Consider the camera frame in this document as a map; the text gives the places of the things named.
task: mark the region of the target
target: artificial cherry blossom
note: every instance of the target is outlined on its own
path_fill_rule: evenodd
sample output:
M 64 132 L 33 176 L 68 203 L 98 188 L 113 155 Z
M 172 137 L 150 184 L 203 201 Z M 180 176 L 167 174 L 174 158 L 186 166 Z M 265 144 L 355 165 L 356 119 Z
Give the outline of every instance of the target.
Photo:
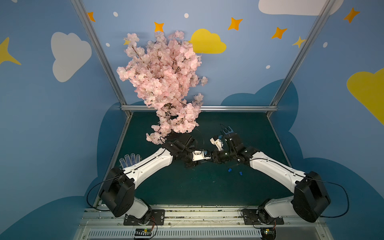
M 199 93 L 189 103 L 184 97 L 190 87 L 196 87 L 200 81 L 204 86 L 208 79 L 199 79 L 195 73 L 201 56 L 196 55 L 192 44 L 176 40 L 184 39 L 182 31 L 171 34 L 168 43 L 163 32 L 156 32 L 155 37 L 156 42 L 148 41 L 145 53 L 145 49 L 137 47 L 137 35 L 128 34 L 125 40 L 130 43 L 124 52 L 132 60 L 125 68 L 118 67 L 117 73 L 122 81 L 129 79 L 137 96 L 149 108 L 157 110 L 159 124 L 152 125 L 155 132 L 146 136 L 147 141 L 161 144 L 172 130 L 191 132 L 199 125 L 196 118 L 201 112 L 203 95 Z

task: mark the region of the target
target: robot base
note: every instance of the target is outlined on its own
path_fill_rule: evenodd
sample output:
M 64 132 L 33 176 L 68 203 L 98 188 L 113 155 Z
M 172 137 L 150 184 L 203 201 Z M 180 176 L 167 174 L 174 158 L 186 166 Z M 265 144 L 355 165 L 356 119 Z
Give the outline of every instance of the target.
M 283 218 L 277 217 L 277 218 L 271 218 L 269 223 L 262 223 L 260 219 L 261 212 L 259 212 L 258 209 L 242 209 L 241 215 L 244 218 L 244 224 L 245 225 L 274 225 L 276 221 L 276 225 L 284 225 Z
M 158 226 L 161 226 L 161 225 L 164 225 L 164 213 L 165 213 L 164 209 L 151 209 L 149 216 L 152 216 L 153 218 L 155 218 L 155 223 Z M 123 224 L 124 226 L 139 226 L 139 225 L 152 226 L 153 222 L 145 219 L 141 219 L 141 218 L 135 218 L 132 215 L 126 214 Z

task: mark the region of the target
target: ventilation grille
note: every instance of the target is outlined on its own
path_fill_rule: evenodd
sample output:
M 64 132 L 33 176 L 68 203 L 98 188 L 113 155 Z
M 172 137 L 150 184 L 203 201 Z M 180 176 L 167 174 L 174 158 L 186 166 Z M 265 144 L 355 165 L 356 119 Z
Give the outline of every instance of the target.
M 134 231 L 116 228 L 91 229 L 88 239 L 133 239 Z M 154 238 L 250 238 L 261 237 L 260 229 L 255 228 L 158 228 Z

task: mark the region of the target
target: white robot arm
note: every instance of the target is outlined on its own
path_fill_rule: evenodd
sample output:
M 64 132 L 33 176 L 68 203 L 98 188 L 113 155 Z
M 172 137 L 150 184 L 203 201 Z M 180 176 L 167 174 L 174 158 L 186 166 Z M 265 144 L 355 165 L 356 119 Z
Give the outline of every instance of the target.
M 222 139 L 229 151 L 223 150 L 223 144 L 217 139 L 212 142 L 218 149 L 207 151 L 195 149 L 195 139 L 187 133 L 176 134 L 174 138 L 169 136 L 160 149 L 139 163 L 122 170 L 111 169 L 107 176 L 111 180 L 103 184 L 99 196 L 116 217 L 127 213 L 138 219 L 148 219 L 149 206 L 134 197 L 134 190 L 159 169 L 169 166 L 175 159 L 184 161 L 186 167 L 193 167 L 201 160 L 223 163 L 236 159 L 277 180 L 294 194 L 282 199 L 268 199 L 259 206 L 258 212 L 262 215 L 259 218 L 264 223 L 279 216 L 293 215 L 314 222 L 330 204 L 329 195 L 318 174 L 306 174 L 268 157 L 252 146 L 244 147 L 233 131 Z

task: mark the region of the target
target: white cloud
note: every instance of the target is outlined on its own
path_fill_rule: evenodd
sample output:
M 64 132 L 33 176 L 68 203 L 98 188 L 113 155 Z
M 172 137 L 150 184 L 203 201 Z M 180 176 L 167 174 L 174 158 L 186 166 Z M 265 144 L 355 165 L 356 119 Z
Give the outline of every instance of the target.
M 55 62 L 53 75 L 59 82 L 68 81 L 91 57 L 91 45 L 76 34 L 54 33 L 51 48 Z
M 336 0 L 331 14 L 336 12 L 344 0 Z M 259 10 L 266 14 L 319 15 L 326 0 L 260 0 Z

